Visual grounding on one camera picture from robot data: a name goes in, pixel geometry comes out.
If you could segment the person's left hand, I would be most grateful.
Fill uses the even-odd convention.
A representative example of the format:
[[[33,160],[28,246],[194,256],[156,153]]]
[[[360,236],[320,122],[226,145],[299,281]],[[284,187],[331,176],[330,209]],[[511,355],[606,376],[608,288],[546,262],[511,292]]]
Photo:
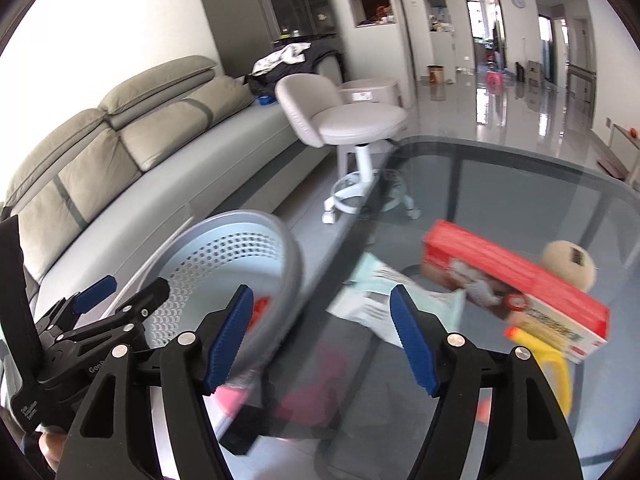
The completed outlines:
[[[67,440],[66,434],[43,432],[39,437],[39,448],[49,467],[58,471]]]

